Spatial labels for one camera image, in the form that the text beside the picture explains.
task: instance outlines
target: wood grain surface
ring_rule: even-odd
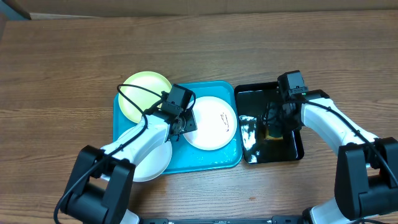
[[[0,40],[2,37],[2,33],[4,32],[7,20],[8,18],[6,17],[6,15],[0,12]]]
[[[0,223],[52,223],[76,156],[112,141],[116,85],[152,70],[172,83],[271,82],[311,90],[380,137],[398,138],[398,11],[7,22],[0,43]],[[142,217],[301,214],[333,196],[336,156],[303,128],[298,162],[134,184]],[[78,223],[61,215],[63,223]],[[397,222],[398,213],[380,220]]]

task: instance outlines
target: plate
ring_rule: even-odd
[[[141,86],[159,95],[162,94],[162,91],[169,93],[172,89],[172,85],[163,75],[148,71],[139,72],[130,76],[124,84]],[[122,86],[120,89],[130,100],[135,102],[142,111],[150,108],[154,103],[160,100],[158,96],[138,88]],[[120,94],[118,100],[122,113],[132,122],[138,123],[141,120],[142,114],[137,108]]]
[[[234,137],[237,127],[236,114],[224,100],[214,96],[197,98],[193,114],[198,129],[183,134],[192,146],[203,150],[215,150],[227,145]]]

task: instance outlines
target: white robotic arm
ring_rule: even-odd
[[[119,151],[114,158],[128,159],[131,164],[138,166],[150,152],[158,146],[161,146],[167,141],[170,132],[170,124],[167,124],[164,119],[155,115],[147,116],[148,127],[132,144],[127,145],[122,151]],[[103,146],[101,149],[105,150],[105,154],[109,154],[124,144],[144,127],[144,117],[133,128],[130,128],[115,142]],[[109,180],[109,176],[102,175],[101,178]]]
[[[398,141],[379,139],[345,116],[321,90],[308,91],[299,71],[278,77],[286,131],[307,126],[338,156],[335,197],[303,212],[304,223],[345,224],[398,209]],[[380,168],[368,177],[367,167]]]
[[[317,98],[310,101],[330,107],[332,110],[341,114],[348,122],[359,130],[369,142],[373,142],[377,138],[376,135],[360,128],[345,116],[335,106],[333,100],[328,98]],[[340,146],[345,146],[351,142],[356,144],[364,143],[336,115],[318,106],[303,104],[301,108],[301,120],[306,127],[314,130],[329,145],[336,155],[338,155],[338,149]],[[336,198],[334,197],[324,204],[313,207],[310,211],[310,215],[313,224],[345,224],[352,222],[341,213],[337,206]]]
[[[357,129],[369,142],[373,142],[377,138],[376,135],[365,131],[344,115],[328,98],[317,98],[310,102],[331,108],[341,114],[355,129]],[[338,148],[348,143],[363,144],[364,142],[358,138],[345,123],[331,112],[318,106],[303,104],[301,108],[301,121],[306,126],[314,130],[338,155]]]

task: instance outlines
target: black cable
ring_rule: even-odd
[[[387,224],[387,223],[384,223],[384,222],[380,222],[380,221],[376,221],[376,220],[370,220],[370,219],[367,219],[367,218],[362,218],[362,219],[356,220],[356,221],[352,222],[351,224],[359,224],[359,223]]]
[[[309,105],[313,105],[313,106],[317,106],[319,108],[322,108],[324,110],[327,110],[331,113],[333,113],[334,115],[336,115],[340,120],[342,120],[342,122],[345,123],[345,125],[347,125],[347,127],[350,128],[350,130],[352,130],[352,132],[354,132],[363,142],[365,142],[365,144],[372,149],[373,153],[375,153],[375,155],[377,156],[377,159],[379,160],[379,162],[381,163],[381,165],[383,166],[383,168],[385,168],[385,170],[388,172],[388,174],[390,175],[390,177],[393,179],[393,181],[396,184],[396,187],[398,186],[398,180],[395,177],[395,175],[392,173],[390,167],[388,166],[387,162],[384,160],[384,158],[381,156],[380,152],[373,146],[373,144],[371,144],[358,130],[356,130],[354,128],[354,126],[348,122],[341,114],[339,114],[338,112],[332,110],[331,108],[327,107],[327,106],[323,106],[319,103],[314,103],[311,101],[307,101],[307,100],[292,100],[292,101],[288,101],[286,103],[300,103],[300,104],[309,104]]]
[[[124,149],[126,146],[128,146],[130,143],[132,143],[134,140],[136,140],[141,134],[143,134],[143,132],[147,129],[148,127],[148,119],[147,116],[144,115],[144,112],[140,109],[140,107],[138,107],[132,100],[130,100],[121,90],[120,87],[121,86],[129,86],[129,87],[135,87],[135,88],[139,88],[141,90],[145,90],[148,91],[149,93],[153,93],[157,96],[159,96],[160,98],[162,96],[160,96],[159,94],[150,91],[146,88],[143,88],[141,86],[137,86],[137,85],[130,85],[130,84],[120,84],[118,85],[117,89],[120,95],[122,95],[128,102],[130,102],[133,106],[135,106],[137,108],[137,110],[142,114],[142,116],[144,117],[144,127],[138,132],[138,134],[136,134],[134,137],[132,137],[130,140],[126,141],[124,144],[120,145],[118,148],[116,148],[115,150],[113,150],[111,153],[109,153],[108,155],[106,155],[105,157],[103,157],[102,160],[100,160],[99,162],[97,162],[96,164],[94,164],[87,172],[85,172],[70,188],[69,190],[60,198],[60,200],[57,203],[57,206],[55,206],[55,210],[54,210],[54,214],[53,214],[53,218],[54,218],[54,222],[56,224],[61,224],[60,221],[58,220],[58,211],[60,210],[61,207],[61,203],[69,196],[69,194],[72,192],[72,190],[83,180],[85,179],[87,176],[89,176],[92,172],[94,172],[101,164],[103,164],[104,162],[106,162],[109,158],[111,158],[113,155],[115,155],[116,153],[118,153],[119,151],[121,151],[122,149]]]
[[[193,91],[191,91],[191,93],[192,93],[192,96],[193,96],[193,103],[192,103],[191,107],[188,110],[192,110],[193,106],[195,106],[195,103],[197,102],[197,95]]]
[[[141,86],[132,85],[132,84],[119,84],[119,85],[118,85],[118,92],[119,92],[126,100],[128,100],[128,102],[130,102],[131,104],[133,104],[136,108],[137,108],[137,106],[135,105],[135,103],[132,103],[131,100],[127,99],[127,97],[126,97],[123,93],[121,93],[120,87],[122,87],[122,86],[134,87],[134,88],[138,88],[138,89],[141,89],[141,90],[145,90],[145,91],[147,91],[147,92],[149,92],[149,93],[152,93],[153,95],[156,95],[156,96],[162,98],[162,96],[160,96],[159,94],[155,93],[154,91],[148,90],[148,89],[146,89],[146,88],[144,88],[144,87],[141,87]]]

